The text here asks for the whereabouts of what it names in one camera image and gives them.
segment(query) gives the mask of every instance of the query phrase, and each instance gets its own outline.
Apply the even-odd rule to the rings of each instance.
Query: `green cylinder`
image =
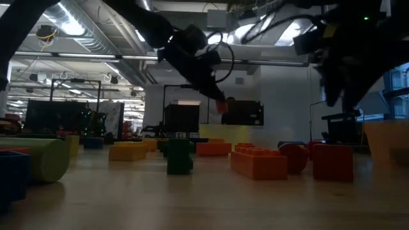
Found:
[[[70,163],[70,154],[61,140],[0,138],[0,148],[29,149],[31,179],[41,183],[52,183],[61,179]]]

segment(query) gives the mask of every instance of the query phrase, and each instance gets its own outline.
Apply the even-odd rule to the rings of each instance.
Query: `blue box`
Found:
[[[30,156],[0,151],[0,213],[13,201],[26,198],[30,178]]]

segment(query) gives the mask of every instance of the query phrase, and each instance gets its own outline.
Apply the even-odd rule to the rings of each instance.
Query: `ceiling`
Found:
[[[107,41],[112,44],[115,49],[115,54],[154,54],[153,50],[138,37],[137,33],[130,34],[121,21],[121,17],[113,14],[113,20],[119,21],[119,24],[115,24],[112,20],[112,15],[106,11],[105,7],[101,7],[101,0],[63,0],[65,2],[71,1],[77,4],[80,8],[80,13],[84,13],[85,17],[90,19],[90,22],[96,26],[98,30],[102,32]],[[186,27],[188,23],[195,23],[197,26],[201,27],[204,24],[206,26],[206,17],[208,10],[214,9],[229,9],[231,12],[237,14],[240,10],[246,7],[252,7],[255,3],[260,6],[256,13],[257,17],[263,16],[263,4],[269,1],[246,1],[241,2],[241,4],[232,4],[233,1],[228,0],[212,0],[210,3],[206,3],[204,0],[191,0],[189,2],[184,0],[161,0],[154,1],[152,5],[154,10],[167,18],[172,24],[177,26]],[[7,6],[0,5],[0,15],[4,13]],[[314,13],[316,9],[310,10],[308,13]],[[281,12],[276,14],[273,21],[282,19],[289,15],[294,15],[298,13],[306,13],[300,11],[292,6],[288,6]],[[310,24],[305,22],[297,22],[299,33],[305,31]],[[265,34],[261,39],[257,39],[250,45],[241,45],[239,39],[235,37],[233,44],[231,44],[236,59],[260,59],[260,60],[276,60],[276,61],[294,61],[301,62],[304,57],[298,57],[295,55],[293,47],[283,46],[277,47],[275,44],[281,38],[283,33],[287,30],[291,22],[283,24]],[[89,54],[89,50],[80,45],[73,36],[64,33],[62,30],[58,30],[56,38],[51,45],[45,46],[36,36],[35,33],[41,25],[51,25],[55,26],[51,20],[45,16],[41,16],[40,20],[36,23],[34,28],[31,30],[29,36],[24,40],[23,44],[20,46],[19,50],[23,51],[44,51],[44,52],[67,52],[76,54]],[[235,29],[228,28],[230,30],[230,35],[235,36]],[[219,49],[221,58],[230,59],[231,54],[225,48]],[[186,83],[185,79],[171,66],[169,63],[158,64],[156,61],[128,61],[130,66],[137,72],[144,72],[143,75],[147,81],[146,84],[152,84],[152,80],[148,80],[147,74],[154,78],[153,84],[179,84]],[[12,80],[11,80],[11,90],[9,92],[10,100],[14,102],[16,100],[27,100],[27,98],[16,98],[16,96],[37,96],[44,97],[44,100],[50,95],[50,85],[46,81],[32,81],[29,76],[32,73],[38,74],[39,76],[46,76],[48,79],[60,79],[60,78],[80,78],[93,81],[102,81],[102,91],[101,98],[104,99],[127,99],[135,100],[135,104],[141,105],[144,103],[144,92],[143,90],[138,90],[139,87],[144,88],[145,84],[138,84],[137,86],[131,85],[126,79],[128,77],[134,76],[124,76],[118,77],[118,84],[111,84],[109,82],[109,77],[112,75],[117,75],[115,69],[112,69],[110,63],[103,63],[98,60],[90,59],[74,59],[74,58],[54,58],[54,57],[22,57],[15,56],[12,60]],[[217,75],[224,75],[226,70],[230,68],[230,65],[220,65],[216,67],[218,70]],[[237,77],[252,79],[251,75],[254,73],[257,66],[254,65],[236,65],[233,74],[230,79],[223,82],[225,85],[235,85],[235,79]],[[62,87],[54,92],[54,96],[57,98],[62,97],[83,97],[83,98],[95,98],[97,96],[96,90],[92,91],[97,87],[96,84],[74,84],[71,82],[66,82],[72,88],[78,89],[85,93],[81,95],[72,95],[69,89]],[[34,93],[27,93],[26,89],[32,87],[34,88]],[[137,96],[131,96],[131,90],[137,91]]]

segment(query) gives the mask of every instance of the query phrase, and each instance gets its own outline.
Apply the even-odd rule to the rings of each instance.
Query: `wooden floor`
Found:
[[[288,181],[252,181],[227,158],[200,158],[191,176],[167,176],[154,153],[110,163],[87,151],[60,182],[31,187],[0,229],[409,229],[409,171],[373,176],[367,157],[355,170],[353,184],[314,181],[311,164]]]

